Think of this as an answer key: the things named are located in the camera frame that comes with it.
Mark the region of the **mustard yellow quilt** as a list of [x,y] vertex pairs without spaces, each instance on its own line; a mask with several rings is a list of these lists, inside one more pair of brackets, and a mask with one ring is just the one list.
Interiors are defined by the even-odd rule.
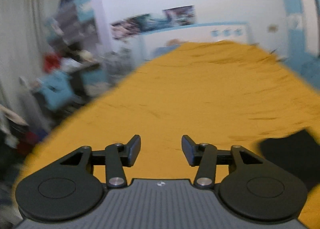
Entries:
[[319,137],[319,91],[262,49],[230,41],[186,43],[132,72],[82,107],[27,158],[20,178],[81,146],[142,138],[128,179],[193,178],[181,137],[259,153],[258,141],[302,128]]

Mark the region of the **anime wall poster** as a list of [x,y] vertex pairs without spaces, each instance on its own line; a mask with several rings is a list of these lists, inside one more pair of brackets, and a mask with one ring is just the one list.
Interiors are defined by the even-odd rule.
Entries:
[[114,40],[151,32],[160,29],[193,25],[196,13],[193,5],[164,9],[162,14],[141,14],[110,24]]

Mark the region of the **grey metal rack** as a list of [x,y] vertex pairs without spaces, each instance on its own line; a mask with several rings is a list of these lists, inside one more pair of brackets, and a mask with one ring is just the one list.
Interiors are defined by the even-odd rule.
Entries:
[[135,68],[132,51],[128,48],[121,48],[119,52],[105,53],[104,66],[106,67],[109,84],[116,86]]

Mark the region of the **black pants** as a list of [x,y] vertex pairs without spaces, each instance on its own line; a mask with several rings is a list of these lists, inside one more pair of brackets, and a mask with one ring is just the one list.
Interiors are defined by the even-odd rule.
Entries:
[[265,159],[302,180],[308,192],[319,185],[319,140],[309,129],[265,139],[258,149]]

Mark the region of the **blue white wardrobe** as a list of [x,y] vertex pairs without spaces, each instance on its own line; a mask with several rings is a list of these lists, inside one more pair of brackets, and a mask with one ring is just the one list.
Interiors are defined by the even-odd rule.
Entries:
[[284,0],[288,53],[284,64],[319,89],[319,0]]

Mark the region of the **white curtain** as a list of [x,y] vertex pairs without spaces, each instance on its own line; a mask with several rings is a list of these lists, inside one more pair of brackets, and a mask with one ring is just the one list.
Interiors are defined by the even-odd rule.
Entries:
[[1,0],[1,102],[34,129],[42,117],[27,83],[43,74],[44,2]]

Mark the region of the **cluttered desk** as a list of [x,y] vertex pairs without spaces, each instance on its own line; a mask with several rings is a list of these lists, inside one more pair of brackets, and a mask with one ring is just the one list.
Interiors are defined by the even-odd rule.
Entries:
[[[108,88],[106,70],[103,63],[100,61],[84,63],[78,65],[77,67],[72,67],[67,71],[60,71],[69,75],[69,83],[74,92],[73,101],[67,105],[70,105],[71,103],[84,105],[91,99],[104,93]],[[31,94],[31,96],[33,96],[33,98],[36,99],[36,102],[40,107],[47,109],[44,96],[38,92],[38,89],[40,88],[40,82],[38,79],[32,83],[29,83],[25,78],[21,77],[20,83],[22,87],[25,88]]]

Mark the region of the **beige wall switch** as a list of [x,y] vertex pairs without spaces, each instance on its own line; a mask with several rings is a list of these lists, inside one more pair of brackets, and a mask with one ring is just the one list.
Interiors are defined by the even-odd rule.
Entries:
[[278,29],[279,29],[278,25],[275,25],[275,24],[270,24],[267,27],[268,33],[276,33]]

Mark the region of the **blue pillow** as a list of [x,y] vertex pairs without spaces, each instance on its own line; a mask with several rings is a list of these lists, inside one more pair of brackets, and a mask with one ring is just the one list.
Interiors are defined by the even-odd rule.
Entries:
[[165,47],[158,47],[151,53],[151,56],[152,56],[152,58],[157,58],[157,57],[160,57],[161,55],[167,54],[167,53],[169,53],[179,47],[180,47],[180,45],[170,45],[170,46],[165,46]]

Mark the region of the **white wall shelf unit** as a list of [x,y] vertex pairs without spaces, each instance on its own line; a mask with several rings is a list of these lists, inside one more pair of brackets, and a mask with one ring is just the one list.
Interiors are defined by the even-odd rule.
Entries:
[[47,43],[55,51],[74,44],[98,55],[111,50],[103,0],[60,0],[44,26]]

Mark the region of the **white blue apple headboard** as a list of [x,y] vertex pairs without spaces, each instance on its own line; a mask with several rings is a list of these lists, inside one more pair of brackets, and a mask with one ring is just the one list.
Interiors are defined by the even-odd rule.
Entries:
[[144,60],[151,60],[155,50],[167,46],[170,40],[182,42],[234,41],[249,44],[251,30],[246,22],[215,22],[159,29],[141,34],[140,52]]

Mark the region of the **red bag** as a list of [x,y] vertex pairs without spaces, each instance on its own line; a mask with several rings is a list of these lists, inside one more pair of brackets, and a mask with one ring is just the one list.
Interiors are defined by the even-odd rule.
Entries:
[[60,69],[61,55],[59,53],[46,53],[43,59],[43,70],[45,73],[51,73],[53,70]]

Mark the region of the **blue smiley chair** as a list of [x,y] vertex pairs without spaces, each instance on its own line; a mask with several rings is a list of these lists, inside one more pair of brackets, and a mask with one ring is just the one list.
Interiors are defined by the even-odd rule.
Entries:
[[40,82],[38,92],[44,96],[48,110],[57,111],[73,101],[74,92],[69,80],[69,75],[60,70],[54,70],[38,79]]

